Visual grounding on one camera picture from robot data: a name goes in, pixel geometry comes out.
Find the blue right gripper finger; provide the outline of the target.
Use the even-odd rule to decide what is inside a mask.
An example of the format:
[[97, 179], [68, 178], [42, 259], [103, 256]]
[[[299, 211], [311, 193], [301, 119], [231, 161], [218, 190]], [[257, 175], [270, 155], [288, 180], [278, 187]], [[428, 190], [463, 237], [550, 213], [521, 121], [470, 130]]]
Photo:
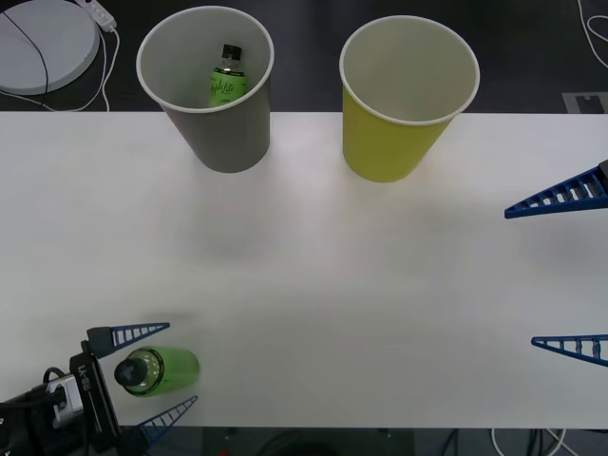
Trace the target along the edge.
[[504, 210], [506, 219], [607, 208], [607, 161]]
[[590, 364], [607, 366], [607, 335], [534, 336], [534, 347]]

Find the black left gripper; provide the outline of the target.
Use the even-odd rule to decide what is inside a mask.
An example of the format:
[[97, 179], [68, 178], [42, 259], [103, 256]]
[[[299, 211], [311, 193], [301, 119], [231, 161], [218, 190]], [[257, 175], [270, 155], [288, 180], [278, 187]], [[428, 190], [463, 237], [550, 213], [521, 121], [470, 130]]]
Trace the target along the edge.
[[97, 358], [109, 356], [169, 327], [168, 322], [162, 322], [92, 328], [86, 331], [88, 342], [81, 342], [82, 351], [70, 358], [69, 370], [76, 379], [83, 403], [88, 441], [97, 453], [114, 448], [118, 442], [119, 455], [146, 455], [198, 401], [199, 397], [193, 395], [121, 433]]

